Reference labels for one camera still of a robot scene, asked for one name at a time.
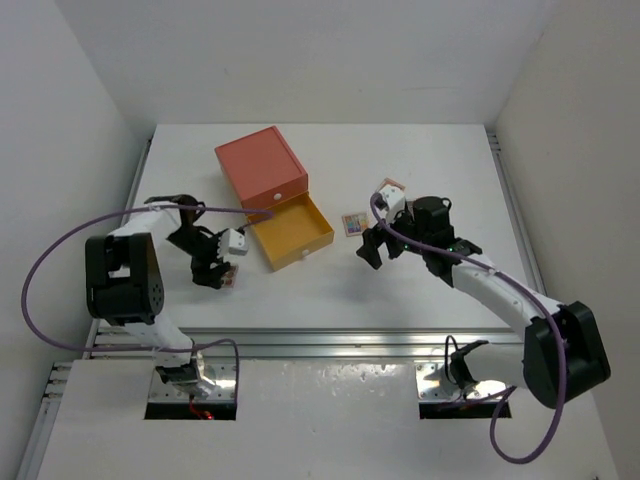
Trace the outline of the orange drawer box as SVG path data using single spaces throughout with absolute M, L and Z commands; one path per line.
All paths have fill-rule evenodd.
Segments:
M 255 193 L 268 180 L 293 180 L 308 173 L 276 126 L 271 126 L 214 149 L 238 200 Z

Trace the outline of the yellow drawer with white knob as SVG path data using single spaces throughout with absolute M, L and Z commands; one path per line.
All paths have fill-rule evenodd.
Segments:
M 328 245 L 334 229 L 308 193 L 274 206 L 273 216 L 257 222 L 249 216 L 252 230 L 273 271 L 281 270 Z

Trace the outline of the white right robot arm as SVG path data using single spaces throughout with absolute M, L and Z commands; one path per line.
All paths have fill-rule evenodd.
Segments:
M 380 247 L 389 259 L 405 252 L 420 256 L 434 277 L 478 301 L 522 342 L 508 348 L 479 340 L 448 355 L 443 375 L 454 388 L 497 380 L 554 408 L 610 378 L 591 309 L 546 297 L 498 269 L 479 246 L 456 235 L 448 198 L 407 201 L 403 191 L 389 187 L 372 195 L 370 207 L 377 223 L 364 230 L 358 257 L 379 269 Z

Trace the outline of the clear nine-pan eyeshadow palette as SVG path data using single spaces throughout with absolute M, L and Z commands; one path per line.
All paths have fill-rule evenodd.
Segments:
M 236 277 L 239 271 L 239 265 L 236 263 L 231 263 L 229 270 L 226 271 L 221 277 L 221 288 L 222 289 L 231 289 L 234 287 L 236 283 Z

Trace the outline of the orange drawer with white knob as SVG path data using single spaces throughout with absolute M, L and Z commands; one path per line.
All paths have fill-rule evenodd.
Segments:
M 308 176 L 293 180 L 268 180 L 265 187 L 255 193 L 243 194 L 241 204 L 245 209 L 269 209 L 308 191 Z

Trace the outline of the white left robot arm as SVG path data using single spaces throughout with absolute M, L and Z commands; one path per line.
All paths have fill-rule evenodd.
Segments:
M 192 282 L 221 289 L 231 270 L 227 255 L 248 252 L 245 229 L 217 233 L 196 222 L 205 204 L 191 195 L 155 196 L 147 210 L 106 236 L 85 242 L 87 307 L 92 317 L 118 326 L 155 351 L 163 383 L 190 398 L 209 397 L 216 388 L 195 342 L 163 313 L 164 285 L 154 240 L 166 241 L 190 257 Z

